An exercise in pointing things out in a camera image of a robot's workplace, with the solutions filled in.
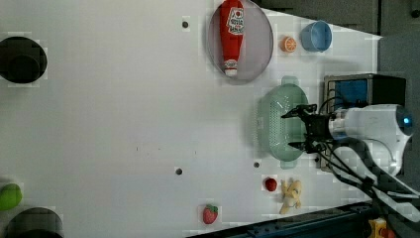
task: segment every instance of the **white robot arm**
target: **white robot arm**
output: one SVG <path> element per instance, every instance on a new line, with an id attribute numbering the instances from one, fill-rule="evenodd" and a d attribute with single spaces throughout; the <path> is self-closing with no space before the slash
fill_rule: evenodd
<path id="1" fill-rule="evenodd" d="M 412 117 L 399 105 L 371 105 L 314 114 L 316 105 L 299 105 L 282 118 L 299 117 L 305 142 L 289 143 L 306 153 L 333 148 L 329 161 L 335 176 L 356 186 L 412 222 L 420 222 L 420 192 L 395 176 L 413 134 Z"/>

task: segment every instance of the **strawberry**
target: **strawberry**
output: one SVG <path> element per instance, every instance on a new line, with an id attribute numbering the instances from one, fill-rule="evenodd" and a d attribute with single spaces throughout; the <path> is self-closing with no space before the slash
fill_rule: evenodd
<path id="1" fill-rule="evenodd" d="M 217 206 L 210 204 L 206 205 L 206 208 L 203 210 L 203 221 L 206 224 L 213 223 L 217 218 Z"/>
<path id="2" fill-rule="evenodd" d="M 269 191 L 274 191 L 277 189 L 277 181 L 274 178 L 267 178 L 265 181 L 265 188 Z"/>

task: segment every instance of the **ketchup label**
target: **ketchup label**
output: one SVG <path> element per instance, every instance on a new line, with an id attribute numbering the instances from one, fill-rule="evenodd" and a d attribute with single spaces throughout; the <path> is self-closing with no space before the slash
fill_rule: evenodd
<path id="1" fill-rule="evenodd" d="M 225 61 L 225 68 L 237 68 L 238 62 L 234 59 L 229 59 Z"/>
<path id="2" fill-rule="evenodd" d="M 242 35 L 244 33 L 244 9 L 231 8 L 226 26 L 229 28 L 229 33 Z"/>

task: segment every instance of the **colander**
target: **colander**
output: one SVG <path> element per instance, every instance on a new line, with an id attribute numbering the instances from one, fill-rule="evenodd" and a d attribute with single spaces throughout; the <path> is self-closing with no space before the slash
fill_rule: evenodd
<path id="1" fill-rule="evenodd" d="M 306 128 L 299 118 L 282 119 L 299 104 L 308 104 L 303 90 L 297 85 L 296 77 L 287 76 L 281 85 L 262 98 L 258 109 L 258 136 L 261 148 L 280 160 L 283 169 L 296 166 L 296 159 L 302 152 L 290 147 L 290 142 L 305 141 Z"/>

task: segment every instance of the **gray plate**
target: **gray plate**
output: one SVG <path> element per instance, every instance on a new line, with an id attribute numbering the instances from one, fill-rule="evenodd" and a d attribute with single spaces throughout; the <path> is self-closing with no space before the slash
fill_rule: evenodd
<path id="1" fill-rule="evenodd" d="M 245 33 L 238 61 L 240 80 L 254 80 L 268 66 L 272 55 L 271 25 L 263 10 L 249 0 L 244 6 Z M 222 43 L 220 40 L 220 7 L 213 14 L 207 34 L 207 47 L 215 66 L 223 71 Z"/>

